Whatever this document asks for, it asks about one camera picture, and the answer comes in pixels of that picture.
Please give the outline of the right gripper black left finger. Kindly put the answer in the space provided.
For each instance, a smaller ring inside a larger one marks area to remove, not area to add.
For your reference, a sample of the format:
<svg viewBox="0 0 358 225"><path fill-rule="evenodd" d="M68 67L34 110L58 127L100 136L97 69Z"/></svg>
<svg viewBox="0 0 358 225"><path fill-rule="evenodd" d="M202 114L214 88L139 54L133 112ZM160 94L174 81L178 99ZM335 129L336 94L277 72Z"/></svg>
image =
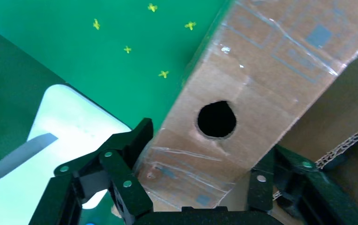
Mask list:
<svg viewBox="0 0 358 225"><path fill-rule="evenodd" d="M102 190L108 190L126 225L151 213L153 203L133 167L152 137L152 120L144 118L132 131L111 135L94 152L57 166L30 224L76 225L82 205Z"/></svg>

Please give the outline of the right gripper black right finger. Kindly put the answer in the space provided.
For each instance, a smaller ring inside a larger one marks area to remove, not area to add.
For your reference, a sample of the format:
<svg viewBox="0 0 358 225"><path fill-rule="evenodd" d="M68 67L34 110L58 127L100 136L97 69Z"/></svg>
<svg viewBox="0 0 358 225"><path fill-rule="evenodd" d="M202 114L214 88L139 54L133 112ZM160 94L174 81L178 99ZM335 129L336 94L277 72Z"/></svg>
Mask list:
<svg viewBox="0 0 358 225"><path fill-rule="evenodd" d="M311 160L279 145L251 169L247 208L268 214L274 200L306 225L358 225L358 207L349 196Z"/></svg>

